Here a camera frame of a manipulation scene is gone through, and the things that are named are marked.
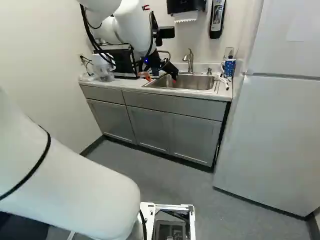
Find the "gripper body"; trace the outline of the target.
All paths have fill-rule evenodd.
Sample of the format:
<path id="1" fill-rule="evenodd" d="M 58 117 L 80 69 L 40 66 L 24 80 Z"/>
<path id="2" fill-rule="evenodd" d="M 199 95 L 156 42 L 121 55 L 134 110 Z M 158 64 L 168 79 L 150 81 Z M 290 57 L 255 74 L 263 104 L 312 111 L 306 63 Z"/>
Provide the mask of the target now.
<path id="1" fill-rule="evenodd" d="M 151 53 L 144 59 L 144 64 L 144 72 L 148 72 L 149 70 L 151 70 L 153 76 L 158 76 L 161 67 L 164 65 L 164 61 L 161 60 L 160 55 L 156 49 L 153 53 Z"/>

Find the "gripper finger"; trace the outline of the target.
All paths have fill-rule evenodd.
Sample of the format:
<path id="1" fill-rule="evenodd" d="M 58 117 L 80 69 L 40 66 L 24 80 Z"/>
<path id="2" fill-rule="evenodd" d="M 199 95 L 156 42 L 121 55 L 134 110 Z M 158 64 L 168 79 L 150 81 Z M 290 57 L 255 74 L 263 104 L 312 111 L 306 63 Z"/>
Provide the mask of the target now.
<path id="1" fill-rule="evenodd" d="M 171 75 L 171 78 L 176 81 L 179 75 L 179 70 L 168 60 L 162 66 L 161 70 Z"/>
<path id="2" fill-rule="evenodd" d="M 142 79 L 147 80 L 148 82 L 151 82 L 153 80 L 152 79 L 153 74 L 149 71 L 141 71 L 138 73 L 138 76 Z"/>

